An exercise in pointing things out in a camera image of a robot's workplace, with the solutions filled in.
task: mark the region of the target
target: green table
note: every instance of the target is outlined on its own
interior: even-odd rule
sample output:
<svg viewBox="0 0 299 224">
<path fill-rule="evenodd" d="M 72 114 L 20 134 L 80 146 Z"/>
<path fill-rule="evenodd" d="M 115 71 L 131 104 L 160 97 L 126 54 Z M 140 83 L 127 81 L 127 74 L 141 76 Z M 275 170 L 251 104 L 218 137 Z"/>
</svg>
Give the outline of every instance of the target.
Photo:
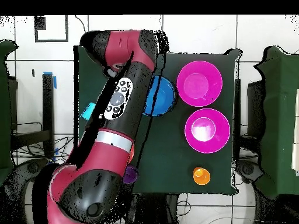
<svg viewBox="0 0 299 224">
<path fill-rule="evenodd" d="M 79 113 L 90 102 L 96 102 L 107 78 L 86 54 L 79 50 Z M 163 76 L 176 84 L 179 71 L 195 60 L 205 60 L 214 64 L 220 71 L 223 88 L 219 98 L 208 108 L 222 112 L 228 119 L 232 131 L 234 103 L 234 68 L 240 50 L 231 49 L 225 54 L 167 54 Z M 163 60 L 158 58 L 156 75 L 161 72 Z M 202 154 L 193 150 L 187 143 L 184 127 L 187 118 L 199 108 L 191 107 L 179 97 L 173 110 L 156 117 L 152 121 L 148 139 L 138 168 L 139 178 L 135 182 L 134 193 L 210 193 L 232 195 L 237 191 L 231 186 L 232 135 L 228 143 L 218 152 Z M 143 116 L 135 139 L 135 155 L 131 162 L 136 165 L 141 145 L 145 139 L 150 118 Z M 79 138 L 86 121 L 79 120 Z M 193 169 L 206 168 L 211 181 L 199 186 L 193 181 Z"/>
<path fill-rule="evenodd" d="M 299 177 L 291 168 L 295 127 L 296 90 L 299 89 L 299 56 L 270 47 L 257 66 L 265 80 L 265 134 L 260 143 L 265 174 L 255 183 L 265 196 L 299 194 Z"/>
</svg>

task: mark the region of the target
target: pink bowl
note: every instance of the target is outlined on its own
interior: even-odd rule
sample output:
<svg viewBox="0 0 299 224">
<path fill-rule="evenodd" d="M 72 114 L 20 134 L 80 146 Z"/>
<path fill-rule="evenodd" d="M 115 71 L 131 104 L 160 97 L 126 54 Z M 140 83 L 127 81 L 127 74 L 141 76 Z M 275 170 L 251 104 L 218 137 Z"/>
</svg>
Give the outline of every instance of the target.
<svg viewBox="0 0 299 224">
<path fill-rule="evenodd" d="M 184 102 L 194 107 L 204 107 L 220 95 L 222 77 L 213 64 L 193 61 L 182 68 L 176 86 Z"/>
<path fill-rule="evenodd" d="M 188 144 L 200 153 L 214 153 L 222 149 L 230 138 L 230 125 L 219 111 L 204 108 L 195 111 L 185 125 Z"/>
</svg>

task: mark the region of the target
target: robot control buttons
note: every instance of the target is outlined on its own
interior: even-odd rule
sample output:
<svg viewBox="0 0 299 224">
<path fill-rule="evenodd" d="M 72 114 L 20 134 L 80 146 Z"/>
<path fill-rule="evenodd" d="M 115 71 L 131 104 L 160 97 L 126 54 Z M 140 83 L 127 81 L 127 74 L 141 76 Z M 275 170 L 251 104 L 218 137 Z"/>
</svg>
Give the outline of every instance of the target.
<svg viewBox="0 0 299 224">
<path fill-rule="evenodd" d="M 126 105 L 133 89 L 132 81 L 129 78 L 121 78 L 104 112 L 107 120 L 119 118 L 126 110 Z"/>
<path fill-rule="evenodd" d="M 113 111 L 114 111 L 115 113 L 118 113 L 118 112 L 119 112 L 119 110 L 120 110 L 120 108 L 119 108 L 119 107 L 115 107 L 115 108 L 113 109 Z"/>
<path fill-rule="evenodd" d="M 119 106 L 119 105 L 123 104 L 123 102 L 124 102 L 124 96 L 120 92 L 114 93 L 110 99 L 110 104 L 112 106 Z"/>
</svg>

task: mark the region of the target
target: blue bowl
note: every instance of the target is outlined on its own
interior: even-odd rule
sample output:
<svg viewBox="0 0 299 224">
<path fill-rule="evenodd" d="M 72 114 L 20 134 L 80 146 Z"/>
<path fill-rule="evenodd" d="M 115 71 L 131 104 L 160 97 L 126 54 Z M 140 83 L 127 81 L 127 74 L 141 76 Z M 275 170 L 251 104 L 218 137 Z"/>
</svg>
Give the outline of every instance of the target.
<svg viewBox="0 0 299 224">
<path fill-rule="evenodd" d="M 144 107 L 143 115 L 150 116 L 152 111 L 152 104 L 154 101 L 154 94 L 158 87 L 159 76 L 154 76 L 152 87 L 149 89 L 147 101 Z M 174 105 L 176 100 L 176 91 L 173 84 L 163 76 L 161 77 L 160 87 L 157 93 L 154 112 L 152 116 L 160 116 L 167 113 Z"/>
</svg>

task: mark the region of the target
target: white tile floor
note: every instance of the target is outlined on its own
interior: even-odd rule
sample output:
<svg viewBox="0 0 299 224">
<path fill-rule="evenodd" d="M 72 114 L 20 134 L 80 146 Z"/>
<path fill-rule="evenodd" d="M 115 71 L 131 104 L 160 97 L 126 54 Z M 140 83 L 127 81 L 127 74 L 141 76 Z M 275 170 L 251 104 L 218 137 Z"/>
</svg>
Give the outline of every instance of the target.
<svg viewBox="0 0 299 224">
<path fill-rule="evenodd" d="M 163 29 L 168 36 L 173 53 L 220 54 L 230 48 L 243 51 L 240 63 L 241 123 L 247 125 L 248 83 L 261 79 L 253 67 L 263 57 L 267 46 L 278 45 L 289 53 L 298 53 L 298 15 L 123 15 L 123 16 L 68 16 L 68 42 L 34 42 L 33 16 L 0 16 L 0 40 L 16 41 L 19 48 L 8 56 L 6 62 L 10 75 L 16 76 L 18 88 L 18 123 L 41 121 L 41 75 L 52 72 L 57 77 L 55 98 L 55 138 L 72 137 L 73 123 L 73 45 L 79 43 L 84 29 Z M 65 16 L 46 16 L 47 30 L 40 30 L 39 37 L 64 39 Z M 22 126 L 19 131 L 37 131 L 38 125 Z M 61 147 L 66 140 L 56 144 Z M 70 153 L 72 142 L 65 153 Z M 18 163 L 28 158 L 20 157 Z M 30 215 L 31 199 L 29 185 L 26 203 Z M 190 212 L 180 216 L 180 224 L 252 224 L 255 215 L 255 197 L 251 185 L 241 183 L 236 175 L 239 193 L 227 195 L 189 195 Z M 186 200 L 182 194 L 179 200 Z M 178 215 L 183 214 L 183 202 Z"/>
</svg>

